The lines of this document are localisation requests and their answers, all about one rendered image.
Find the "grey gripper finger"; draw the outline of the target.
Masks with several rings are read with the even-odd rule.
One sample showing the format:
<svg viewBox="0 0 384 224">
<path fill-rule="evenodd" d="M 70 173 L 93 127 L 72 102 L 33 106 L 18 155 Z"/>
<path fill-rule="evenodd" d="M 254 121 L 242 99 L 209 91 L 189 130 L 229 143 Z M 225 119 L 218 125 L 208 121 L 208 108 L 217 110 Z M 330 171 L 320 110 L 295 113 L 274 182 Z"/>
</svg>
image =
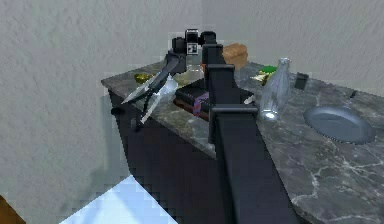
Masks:
<svg viewBox="0 0 384 224">
<path fill-rule="evenodd" d="M 142 111 L 131 121 L 131 125 L 135 131 L 139 131 L 142 128 L 164 97 L 160 96 L 158 92 L 164 86 L 166 80 L 167 78 L 164 78 L 161 81 L 157 78 L 151 78 L 137 87 L 130 94 L 130 102 L 132 104 L 135 104 L 140 100 L 144 100 Z"/>
<path fill-rule="evenodd" d="M 179 65 L 179 62 L 179 59 L 171 59 L 161 71 L 149 78 L 143 84 L 140 84 L 129 94 L 123 95 L 122 92 L 118 91 L 116 88 L 111 89 L 111 92 L 116 97 L 122 98 L 120 106 L 115 105 L 111 110 L 111 114 L 123 114 L 124 110 L 121 107 L 123 104 L 135 104 L 144 99 L 145 102 L 141 115 L 150 116 L 160 100 L 178 87 L 178 84 L 173 80 L 173 76 L 175 75 L 175 70 Z"/>
</svg>

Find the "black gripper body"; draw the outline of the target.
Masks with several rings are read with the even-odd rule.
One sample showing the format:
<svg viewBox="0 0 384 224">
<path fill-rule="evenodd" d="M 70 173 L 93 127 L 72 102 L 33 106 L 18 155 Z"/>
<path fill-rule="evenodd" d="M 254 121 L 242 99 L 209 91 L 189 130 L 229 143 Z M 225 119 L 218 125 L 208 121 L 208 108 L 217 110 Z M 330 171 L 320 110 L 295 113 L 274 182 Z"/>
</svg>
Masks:
<svg viewBox="0 0 384 224">
<path fill-rule="evenodd" d="M 167 53 L 167 63 L 173 66 L 171 74 L 186 71 L 186 41 L 183 37 L 172 39 L 172 48 Z"/>
</svg>

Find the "clear glass bowl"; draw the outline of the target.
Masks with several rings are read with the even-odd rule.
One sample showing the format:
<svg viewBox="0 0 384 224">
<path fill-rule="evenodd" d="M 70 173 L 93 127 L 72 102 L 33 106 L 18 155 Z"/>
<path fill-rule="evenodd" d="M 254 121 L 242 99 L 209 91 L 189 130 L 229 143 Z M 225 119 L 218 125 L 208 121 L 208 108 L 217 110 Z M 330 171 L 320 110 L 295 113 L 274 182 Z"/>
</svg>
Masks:
<svg viewBox="0 0 384 224">
<path fill-rule="evenodd" d="M 173 94 L 177 89 L 178 83 L 173 79 L 171 75 L 169 75 L 164 86 L 159 90 L 158 94 L 160 96 L 166 96 L 169 94 Z"/>
</svg>

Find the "olive yellow round object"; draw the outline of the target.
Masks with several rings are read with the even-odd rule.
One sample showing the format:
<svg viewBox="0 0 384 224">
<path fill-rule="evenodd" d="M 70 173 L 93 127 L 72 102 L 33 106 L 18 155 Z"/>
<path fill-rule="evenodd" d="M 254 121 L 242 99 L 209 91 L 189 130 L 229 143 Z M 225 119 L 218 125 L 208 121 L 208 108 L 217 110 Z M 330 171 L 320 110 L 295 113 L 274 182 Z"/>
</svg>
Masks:
<svg viewBox="0 0 384 224">
<path fill-rule="evenodd" d="M 143 84 L 153 77 L 153 74 L 138 73 L 134 75 L 134 79 L 137 83 Z"/>
</svg>

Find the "clear glass jar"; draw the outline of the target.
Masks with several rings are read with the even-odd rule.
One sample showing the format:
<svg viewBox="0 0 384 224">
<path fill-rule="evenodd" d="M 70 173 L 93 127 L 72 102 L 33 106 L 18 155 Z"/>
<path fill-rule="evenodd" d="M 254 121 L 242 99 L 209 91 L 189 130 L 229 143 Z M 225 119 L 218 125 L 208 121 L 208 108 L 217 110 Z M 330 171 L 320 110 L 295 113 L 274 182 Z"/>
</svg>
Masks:
<svg viewBox="0 0 384 224">
<path fill-rule="evenodd" d="M 204 75 L 199 55 L 188 55 L 186 58 L 186 73 L 189 81 L 201 79 Z"/>
</svg>

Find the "stack of dark books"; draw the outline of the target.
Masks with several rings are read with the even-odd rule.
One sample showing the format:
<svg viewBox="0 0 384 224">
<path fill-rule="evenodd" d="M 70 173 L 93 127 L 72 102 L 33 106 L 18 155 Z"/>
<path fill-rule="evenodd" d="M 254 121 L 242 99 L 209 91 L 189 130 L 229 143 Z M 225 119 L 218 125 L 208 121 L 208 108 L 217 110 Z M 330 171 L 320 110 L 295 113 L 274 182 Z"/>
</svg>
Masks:
<svg viewBox="0 0 384 224">
<path fill-rule="evenodd" d="M 258 109 L 252 104 L 253 93 L 240 88 L 235 81 L 209 84 L 200 79 L 176 91 L 174 104 L 205 121 L 221 114 L 250 114 Z"/>
</svg>

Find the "brown bread loaf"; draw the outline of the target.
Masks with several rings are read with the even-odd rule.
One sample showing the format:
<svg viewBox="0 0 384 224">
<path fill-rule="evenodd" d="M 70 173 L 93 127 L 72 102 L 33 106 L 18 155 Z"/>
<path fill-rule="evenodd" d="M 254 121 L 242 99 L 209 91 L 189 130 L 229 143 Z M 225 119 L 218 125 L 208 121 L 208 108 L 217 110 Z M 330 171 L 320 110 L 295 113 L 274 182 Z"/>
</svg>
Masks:
<svg viewBox="0 0 384 224">
<path fill-rule="evenodd" d="M 224 46 L 223 57 L 227 64 L 232 64 L 235 66 L 236 70 L 240 70 L 247 64 L 247 47 L 239 43 Z"/>
</svg>

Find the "green and yellow packet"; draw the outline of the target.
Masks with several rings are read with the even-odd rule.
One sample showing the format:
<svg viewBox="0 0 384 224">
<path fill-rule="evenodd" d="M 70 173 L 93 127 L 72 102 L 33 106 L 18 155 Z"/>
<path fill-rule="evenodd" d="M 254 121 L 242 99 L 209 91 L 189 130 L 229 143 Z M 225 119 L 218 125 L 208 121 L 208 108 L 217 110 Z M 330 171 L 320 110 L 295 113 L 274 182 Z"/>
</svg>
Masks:
<svg viewBox="0 0 384 224">
<path fill-rule="evenodd" d="M 254 80 L 259 81 L 262 86 L 264 86 L 269 78 L 276 72 L 277 68 L 272 65 L 263 66 L 256 76 L 253 77 Z"/>
</svg>

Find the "clear glass bottle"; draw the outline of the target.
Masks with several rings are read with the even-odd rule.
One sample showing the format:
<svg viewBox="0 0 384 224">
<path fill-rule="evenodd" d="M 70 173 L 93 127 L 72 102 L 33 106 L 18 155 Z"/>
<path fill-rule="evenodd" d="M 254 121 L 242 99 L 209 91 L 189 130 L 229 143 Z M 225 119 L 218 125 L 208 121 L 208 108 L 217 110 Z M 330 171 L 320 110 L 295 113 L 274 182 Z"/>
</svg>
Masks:
<svg viewBox="0 0 384 224">
<path fill-rule="evenodd" d="M 278 120 L 285 111 L 290 98 L 290 62 L 289 58 L 280 58 L 275 73 L 263 87 L 259 114 L 264 120 Z"/>
</svg>

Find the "small black box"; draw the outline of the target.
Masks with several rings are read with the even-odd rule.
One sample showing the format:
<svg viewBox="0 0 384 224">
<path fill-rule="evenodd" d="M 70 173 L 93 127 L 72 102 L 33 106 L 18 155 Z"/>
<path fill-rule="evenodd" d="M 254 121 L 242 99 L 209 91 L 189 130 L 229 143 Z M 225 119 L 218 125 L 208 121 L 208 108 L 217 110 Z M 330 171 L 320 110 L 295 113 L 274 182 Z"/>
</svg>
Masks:
<svg viewBox="0 0 384 224">
<path fill-rule="evenodd" d="M 294 87 L 299 90 L 304 90 L 308 81 L 309 75 L 297 73 Z"/>
</svg>

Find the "dark cabinet with marble top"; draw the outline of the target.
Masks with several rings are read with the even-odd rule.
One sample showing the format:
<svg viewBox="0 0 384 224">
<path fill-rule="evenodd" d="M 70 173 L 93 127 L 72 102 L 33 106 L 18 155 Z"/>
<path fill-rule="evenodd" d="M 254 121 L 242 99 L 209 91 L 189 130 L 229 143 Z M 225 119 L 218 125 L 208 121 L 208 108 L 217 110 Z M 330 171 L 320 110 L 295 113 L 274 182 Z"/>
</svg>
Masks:
<svg viewBox="0 0 384 224">
<path fill-rule="evenodd" d="M 102 82 L 110 94 L 136 89 L 132 72 Z M 353 90 L 311 79 L 304 90 L 293 90 L 276 122 L 256 119 L 262 139 L 301 224 L 384 224 L 384 97 L 357 92 L 350 107 L 376 131 L 364 145 L 329 139 L 306 125 L 303 113 L 316 105 L 345 103 Z M 148 120 L 156 120 L 208 156 L 208 122 L 161 103 Z"/>
</svg>

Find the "grey frying pan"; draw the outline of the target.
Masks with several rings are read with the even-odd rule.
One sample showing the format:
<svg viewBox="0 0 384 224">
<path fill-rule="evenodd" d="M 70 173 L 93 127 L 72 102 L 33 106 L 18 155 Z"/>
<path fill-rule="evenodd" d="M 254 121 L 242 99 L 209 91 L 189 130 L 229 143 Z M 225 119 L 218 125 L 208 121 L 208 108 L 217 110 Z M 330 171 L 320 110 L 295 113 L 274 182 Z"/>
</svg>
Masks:
<svg viewBox="0 0 384 224">
<path fill-rule="evenodd" d="M 342 106 L 314 106 L 303 113 L 305 123 L 325 137 L 338 142 L 363 145 L 373 142 L 376 131 L 349 105 L 356 96 L 353 90 Z"/>
</svg>

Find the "brown wooden furniture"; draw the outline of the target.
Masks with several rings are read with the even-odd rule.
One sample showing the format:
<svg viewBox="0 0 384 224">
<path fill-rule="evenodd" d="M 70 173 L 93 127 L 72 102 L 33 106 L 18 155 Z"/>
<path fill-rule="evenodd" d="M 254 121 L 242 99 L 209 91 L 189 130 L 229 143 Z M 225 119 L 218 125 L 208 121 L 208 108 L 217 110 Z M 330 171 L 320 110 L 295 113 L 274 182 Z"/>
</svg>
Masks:
<svg viewBox="0 0 384 224">
<path fill-rule="evenodd" d="M 26 224 L 17 212 L 0 195 L 0 224 Z"/>
</svg>

